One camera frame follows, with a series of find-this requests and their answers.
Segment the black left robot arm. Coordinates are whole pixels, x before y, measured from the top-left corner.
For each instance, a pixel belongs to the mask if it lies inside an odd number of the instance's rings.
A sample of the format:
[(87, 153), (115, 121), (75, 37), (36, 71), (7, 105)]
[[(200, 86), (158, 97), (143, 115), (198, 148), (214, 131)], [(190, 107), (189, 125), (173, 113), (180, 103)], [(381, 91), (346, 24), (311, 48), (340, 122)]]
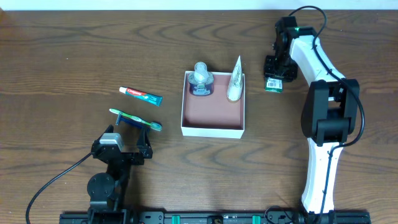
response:
[(95, 159), (107, 164), (106, 172), (95, 174), (87, 184), (90, 196), (88, 223), (137, 223), (134, 212), (124, 208), (124, 198), (132, 166), (141, 166), (152, 158), (148, 128), (141, 128), (137, 152), (122, 152), (124, 143), (112, 125), (91, 147)]

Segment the blue razor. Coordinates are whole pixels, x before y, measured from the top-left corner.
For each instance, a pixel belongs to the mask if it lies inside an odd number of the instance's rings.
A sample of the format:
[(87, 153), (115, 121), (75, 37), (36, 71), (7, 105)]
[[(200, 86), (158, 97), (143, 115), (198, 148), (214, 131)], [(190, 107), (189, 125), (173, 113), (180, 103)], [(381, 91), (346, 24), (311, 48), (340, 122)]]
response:
[(144, 127), (142, 123), (138, 123), (131, 119), (127, 119), (124, 116), (122, 116), (121, 114), (118, 114), (115, 125), (118, 126), (121, 122), (124, 122), (126, 124), (129, 124), (135, 128), (139, 128), (139, 129), (142, 129)]

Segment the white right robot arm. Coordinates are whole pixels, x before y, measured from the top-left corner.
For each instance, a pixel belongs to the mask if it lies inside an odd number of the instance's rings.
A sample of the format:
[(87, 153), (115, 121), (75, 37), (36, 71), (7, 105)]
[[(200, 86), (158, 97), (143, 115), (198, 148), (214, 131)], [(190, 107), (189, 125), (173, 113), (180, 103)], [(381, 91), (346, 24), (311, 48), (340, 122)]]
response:
[(278, 27), (274, 55), (264, 64), (267, 88), (292, 82), (298, 72), (308, 83), (301, 115), (301, 128), (309, 149), (306, 186), (302, 205), (309, 215), (322, 216), (334, 209), (333, 189), (338, 159), (348, 142), (356, 117), (364, 116), (359, 83), (347, 79), (332, 64), (312, 27)]

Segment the green white soap box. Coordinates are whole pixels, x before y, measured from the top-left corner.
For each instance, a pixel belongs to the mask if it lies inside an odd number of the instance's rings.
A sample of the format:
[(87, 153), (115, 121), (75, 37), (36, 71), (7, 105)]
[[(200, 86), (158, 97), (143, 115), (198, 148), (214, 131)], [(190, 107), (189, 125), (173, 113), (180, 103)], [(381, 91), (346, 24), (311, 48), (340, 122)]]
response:
[(283, 82), (282, 80), (274, 78), (266, 78), (265, 91), (282, 93), (283, 92)]

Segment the blue pump soap bottle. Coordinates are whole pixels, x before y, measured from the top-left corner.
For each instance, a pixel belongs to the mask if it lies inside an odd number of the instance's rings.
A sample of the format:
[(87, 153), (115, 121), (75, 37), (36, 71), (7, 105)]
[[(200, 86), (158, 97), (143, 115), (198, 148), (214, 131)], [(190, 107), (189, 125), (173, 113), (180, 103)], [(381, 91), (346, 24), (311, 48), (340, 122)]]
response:
[(189, 92), (194, 96), (208, 96), (214, 92), (214, 76), (204, 62), (197, 62), (188, 75)]

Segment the white shampoo tube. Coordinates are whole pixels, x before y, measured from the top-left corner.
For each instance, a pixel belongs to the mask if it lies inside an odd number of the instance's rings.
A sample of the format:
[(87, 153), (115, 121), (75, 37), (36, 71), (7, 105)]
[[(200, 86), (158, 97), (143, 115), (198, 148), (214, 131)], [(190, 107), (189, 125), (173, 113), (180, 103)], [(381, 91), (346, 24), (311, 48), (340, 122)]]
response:
[(243, 92), (243, 71), (241, 64), (241, 56), (239, 56), (229, 81), (226, 93), (227, 99), (231, 102), (237, 102), (241, 98), (242, 92)]

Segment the Colgate toothpaste tube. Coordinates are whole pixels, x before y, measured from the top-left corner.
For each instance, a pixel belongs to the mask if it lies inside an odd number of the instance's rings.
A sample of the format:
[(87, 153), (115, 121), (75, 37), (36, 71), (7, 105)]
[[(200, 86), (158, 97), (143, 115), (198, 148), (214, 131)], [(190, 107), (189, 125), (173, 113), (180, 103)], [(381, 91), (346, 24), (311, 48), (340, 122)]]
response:
[(143, 91), (135, 90), (133, 88), (123, 87), (119, 88), (119, 91), (125, 95), (132, 96), (150, 104), (160, 106), (163, 100), (162, 96), (152, 95)]

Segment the green toothbrush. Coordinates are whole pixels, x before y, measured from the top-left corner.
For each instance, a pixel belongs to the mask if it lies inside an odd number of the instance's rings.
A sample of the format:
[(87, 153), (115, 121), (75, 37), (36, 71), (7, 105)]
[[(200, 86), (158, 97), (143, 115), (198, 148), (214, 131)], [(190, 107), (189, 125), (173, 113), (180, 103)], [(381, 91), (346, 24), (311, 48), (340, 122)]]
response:
[(123, 117), (126, 117), (128, 119), (131, 119), (133, 121), (136, 121), (138, 123), (142, 123), (142, 124), (146, 124), (148, 125), (151, 129), (155, 130), (155, 131), (161, 131), (162, 130), (162, 125), (156, 122), (147, 122), (145, 120), (143, 120), (142, 118), (138, 117), (138, 116), (134, 116), (131, 114), (127, 114), (121, 110), (115, 109), (115, 108), (110, 108), (109, 111), (111, 113), (117, 114), (117, 115), (121, 115)]

